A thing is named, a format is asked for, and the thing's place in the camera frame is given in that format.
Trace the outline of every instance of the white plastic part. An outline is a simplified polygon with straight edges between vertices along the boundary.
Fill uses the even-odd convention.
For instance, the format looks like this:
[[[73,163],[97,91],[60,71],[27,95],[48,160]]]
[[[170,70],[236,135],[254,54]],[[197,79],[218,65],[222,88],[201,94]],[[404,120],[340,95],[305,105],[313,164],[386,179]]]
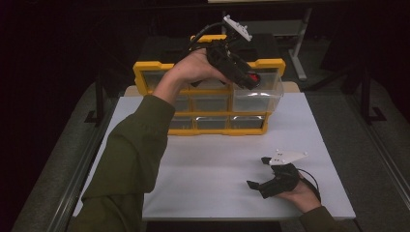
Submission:
[[[308,153],[293,152],[293,151],[280,151],[276,150],[272,159],[269,161],[269,165],[286,165],[287,163],[303,159],[308,156]]]
[[[242,26],[239,22],[236,22],[230,19],[230,15],[227,15],[223,18],[225,22],[227,22],[235,31],[237,31],[241,36],[243,36],[247,41],[252,39],[252,36],[248,34],[247,26]]]

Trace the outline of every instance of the plastic drawer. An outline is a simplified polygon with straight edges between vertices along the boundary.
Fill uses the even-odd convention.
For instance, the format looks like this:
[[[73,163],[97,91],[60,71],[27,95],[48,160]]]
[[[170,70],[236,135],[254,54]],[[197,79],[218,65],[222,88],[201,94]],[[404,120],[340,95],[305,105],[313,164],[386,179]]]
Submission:
[[[226,129],[227,116],[196,117],[196,127],[200,130]]]
[[[228,95],[191,95],[192,111],[227,111]]]
[[[169,128],[171,130],[190,130],[192,129],[192,118],[175,116],[172,118]]]
[[[231,129],[261,129],[265,116],[231,116]]]

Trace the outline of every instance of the table surface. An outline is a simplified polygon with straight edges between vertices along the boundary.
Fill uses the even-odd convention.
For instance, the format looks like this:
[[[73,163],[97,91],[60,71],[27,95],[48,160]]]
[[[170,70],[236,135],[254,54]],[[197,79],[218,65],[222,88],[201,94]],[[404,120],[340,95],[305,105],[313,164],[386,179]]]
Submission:
[[[139,106],[142,97],[119,100],[84,189],[103,153],[106,137]],[[300,212],[289,202],[260,193],[247,180],[264,183],[274,178],[261,162],[276,149],[307,152],[296,167],[317,180],[322,203],[336,219],[355,218],[350,201],[303,93],[285,93],[263,135],[203,134],[169,136],[155,189],[145,195],[145,220],[283,220]],[[73,215],[82,207],[78,201]]]

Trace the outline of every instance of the olive green sleeve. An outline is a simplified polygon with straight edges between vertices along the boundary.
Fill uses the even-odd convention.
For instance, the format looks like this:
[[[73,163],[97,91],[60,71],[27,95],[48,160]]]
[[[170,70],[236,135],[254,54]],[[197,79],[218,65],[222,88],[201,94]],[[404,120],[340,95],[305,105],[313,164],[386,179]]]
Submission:
[[[154,189],[174,113],[169,103],[146,96],[114,128],[73,231],[139,231],[143,196]]]
[[[300,217],[307,232],[341,232],[347,231],[338,224],[329,211],[324,207],[311,210]]]

